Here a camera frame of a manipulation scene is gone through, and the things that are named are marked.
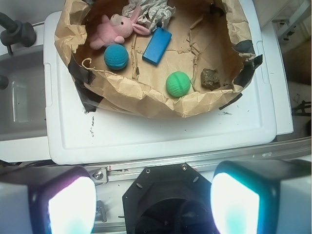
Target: blue block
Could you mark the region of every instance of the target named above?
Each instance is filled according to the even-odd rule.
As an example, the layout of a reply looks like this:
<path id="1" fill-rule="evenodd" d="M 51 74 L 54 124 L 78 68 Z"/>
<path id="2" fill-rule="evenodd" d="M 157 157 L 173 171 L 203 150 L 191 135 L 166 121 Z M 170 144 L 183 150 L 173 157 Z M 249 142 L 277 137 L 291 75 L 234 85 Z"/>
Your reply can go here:
<path id="1" fill-rule="evenodd" d="M 152 39 L 142 56 L 142 59 L 157 66 L 162 55 L 165 53 L 171 36 L 171 33 L 158 27 L 155 30 L 154 35 L 152 36 Z"/>

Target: brown rock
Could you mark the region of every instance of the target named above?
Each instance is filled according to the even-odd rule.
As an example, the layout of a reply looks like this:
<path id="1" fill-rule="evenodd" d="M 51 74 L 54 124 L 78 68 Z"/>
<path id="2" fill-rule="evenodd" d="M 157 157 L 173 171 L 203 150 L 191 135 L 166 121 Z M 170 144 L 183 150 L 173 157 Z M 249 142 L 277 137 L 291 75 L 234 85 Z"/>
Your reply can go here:
<path id="1" fill-rule="evenodd" d="M 201 86 L 210 90 L 221 87 L 219 73 L 217 70 L 204 69 L 200 75 Z"/>

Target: green ball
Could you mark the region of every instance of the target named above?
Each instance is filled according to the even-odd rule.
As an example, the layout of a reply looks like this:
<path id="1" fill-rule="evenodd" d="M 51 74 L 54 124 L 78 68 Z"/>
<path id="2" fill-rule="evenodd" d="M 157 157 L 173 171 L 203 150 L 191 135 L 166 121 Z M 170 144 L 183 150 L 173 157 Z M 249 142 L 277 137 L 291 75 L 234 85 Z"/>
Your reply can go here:
<path id="1" fill-rule="evenodd" d="M 173 72 L 166 82 L 166 88 L 169 94 L 179 98 L 187 94 L 191 87 L 191 81 L 184 72 Z"/>

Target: crumpled paper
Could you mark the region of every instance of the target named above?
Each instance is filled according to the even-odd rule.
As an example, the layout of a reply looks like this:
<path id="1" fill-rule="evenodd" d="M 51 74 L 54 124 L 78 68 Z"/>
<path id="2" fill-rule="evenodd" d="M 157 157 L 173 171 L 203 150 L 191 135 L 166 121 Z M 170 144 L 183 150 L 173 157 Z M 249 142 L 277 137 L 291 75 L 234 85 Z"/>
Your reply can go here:
<path id="1" fill-rule="evenodd" d="M 131 17 L 136 6 L 141 6 L 138 23 L 146 24 L 152 32 L 160 25 L 162 28 L 167 28 L 171 16 L 176 12 L 176 8 L 168 6 L 167 2 L 167 0 L 129 0 L 129 5 L 122 9 L 122 15 Z"/>

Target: pink stuffed bunny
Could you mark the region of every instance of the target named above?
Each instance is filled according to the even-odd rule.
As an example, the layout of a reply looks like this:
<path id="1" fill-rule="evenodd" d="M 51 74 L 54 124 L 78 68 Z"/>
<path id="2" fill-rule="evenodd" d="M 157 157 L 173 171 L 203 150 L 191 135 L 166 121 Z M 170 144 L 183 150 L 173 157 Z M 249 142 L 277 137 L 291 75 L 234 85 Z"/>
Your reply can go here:
<path id="1" fill-rule="evenodd" d="M 90 37 L 90 47 L 98 50 L 102 46 L 123 44 L 125 38 L 129 37 L 133 31 L 141 35 L 149 35 L 151 33 L 149 29 L 136 24 L 140 12 L 141 7 L 136 7 L 130 19 L 115 14 L 109 20 L 107 15 L 103 15 L 102 23 L 97 26 L 97 32 Z"/>

